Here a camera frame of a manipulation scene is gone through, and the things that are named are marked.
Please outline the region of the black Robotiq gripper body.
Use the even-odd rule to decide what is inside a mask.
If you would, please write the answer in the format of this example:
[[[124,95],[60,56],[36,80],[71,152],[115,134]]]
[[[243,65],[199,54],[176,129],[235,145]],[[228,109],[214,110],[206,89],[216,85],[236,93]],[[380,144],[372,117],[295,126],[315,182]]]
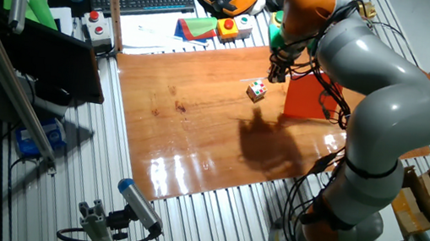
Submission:
[[[283,50],[279,47],[271,47],[270,52],[270,72],[289,74],[291,66],[300,57],[300,50],[295,48],[288,47],[286,50]]]

